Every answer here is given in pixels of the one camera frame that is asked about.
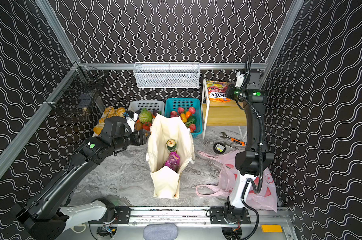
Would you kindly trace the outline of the green drink can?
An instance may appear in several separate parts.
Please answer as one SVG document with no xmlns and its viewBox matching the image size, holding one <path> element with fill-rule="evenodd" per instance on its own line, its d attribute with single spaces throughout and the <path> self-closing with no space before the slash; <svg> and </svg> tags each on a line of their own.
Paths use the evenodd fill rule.
<svg viewBox="0 0 362 240">
<path fill-rule="evenodd" d="M 178 150 L 177 142 L 174 139 L 169 139 L 166 143 L 166 149 L 169 154 L 176 153 Z"/>
</svg>

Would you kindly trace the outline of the cream canvas tote bag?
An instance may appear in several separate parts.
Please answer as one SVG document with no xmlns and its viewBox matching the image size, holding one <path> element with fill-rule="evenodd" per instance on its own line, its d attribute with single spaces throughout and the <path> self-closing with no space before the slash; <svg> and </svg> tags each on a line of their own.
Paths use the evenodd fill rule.
<svg viewBox="0 0 362 240">
<path fill-rule="evenodd" d="M 157 115 L 150 127 L 146 154 L 154 197 L 178 200 L 181 174 L 194 158 L 191 130 L 181 118 Z"/>
</svg>

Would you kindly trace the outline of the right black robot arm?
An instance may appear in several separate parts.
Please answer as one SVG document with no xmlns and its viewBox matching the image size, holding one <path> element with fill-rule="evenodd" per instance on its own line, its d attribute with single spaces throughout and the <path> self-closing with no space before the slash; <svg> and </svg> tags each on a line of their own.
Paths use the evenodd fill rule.
<svg viewBox="0 0 362 240">
<path fill-rule="evenodd" d="M 264 169 L 274 159 L 265 141 L 266 96 L 260 89 L 259 81 L 251 81 L 251 54 L 247 54 L 244 68 L 237 75 L 235 84 L 226 90 L 226 97 L 234 100 L 244 111 L 247 123 L 245 150 L 235 156 L 238 177 L 234 190 L 223 207 L 224 219 L 229 224 L 248 221 L 250 207 L 246 198 L 250 191 L 261 193 L 264 182 Z"/>
</svg>

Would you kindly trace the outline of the orange Fox's candy bag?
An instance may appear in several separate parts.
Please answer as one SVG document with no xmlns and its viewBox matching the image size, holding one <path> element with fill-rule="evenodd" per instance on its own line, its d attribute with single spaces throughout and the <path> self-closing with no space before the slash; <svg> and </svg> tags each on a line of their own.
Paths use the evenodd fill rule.
<svg viewBox="0 0 362 240">
<path fill-rule="evenodd" d="M 226 96 L 226 91 L 228 89 L 229 83 L 227 82 L 217 82 L 217 81 L 207 81 L 207 92 L 208 98 L 211 101 L 219 102 L 219 103 L 228 103 L 231 101 Z"/>
</svg>

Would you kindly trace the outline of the purple grape candy bag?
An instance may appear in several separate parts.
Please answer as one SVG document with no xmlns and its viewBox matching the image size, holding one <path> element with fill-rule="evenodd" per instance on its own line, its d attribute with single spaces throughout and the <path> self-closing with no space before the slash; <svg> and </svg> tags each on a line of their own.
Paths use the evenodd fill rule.
<svg viewBox="0 0 362 240">
<path fill-rule="evenodd" d="M 180 156 L 177 153 L 170 153 L 165 162 L 165 166 L 175 172 L 178 172 L 180 168 L 180 160 Z"/>
</svg>

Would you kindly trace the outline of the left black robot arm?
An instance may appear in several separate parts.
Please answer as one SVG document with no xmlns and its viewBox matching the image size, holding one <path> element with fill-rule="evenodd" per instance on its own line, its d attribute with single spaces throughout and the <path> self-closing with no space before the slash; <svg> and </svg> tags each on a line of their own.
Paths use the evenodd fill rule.
<svg viewBox="0 0 362 240">
<path fill-rule="evenodd" d="M 150 131 L 135 130 L 137 118 L 136 114 L 133 118 L 107 118 L 101 133 L 85 140 L 59 175 L 25 205 L 12 208 L 15 219 L 34 239 L 54 240 L 62 232 L 93 220 L 114 221 L 116 206 L 106 199 L 75 207 L 63 207 L 62 203 L 107 157 L 116 156 L 128 146 L 147 143 Z"/>
</svg>

